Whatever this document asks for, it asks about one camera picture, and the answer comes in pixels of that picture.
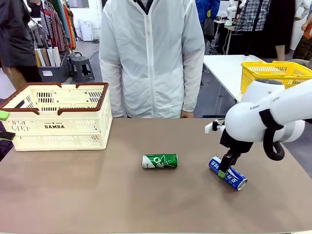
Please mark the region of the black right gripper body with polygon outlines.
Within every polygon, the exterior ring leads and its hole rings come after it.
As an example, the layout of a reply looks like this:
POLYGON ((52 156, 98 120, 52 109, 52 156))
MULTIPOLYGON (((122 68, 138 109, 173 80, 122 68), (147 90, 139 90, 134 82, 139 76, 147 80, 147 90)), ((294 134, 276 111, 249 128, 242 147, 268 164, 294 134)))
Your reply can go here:
POLYGON ((229 148, 232 153, 244 154, 249 152, 253 142, 236 140, 227 133, 226 129, 224 129, 221 135, 220 144, 226 148, 229 148))

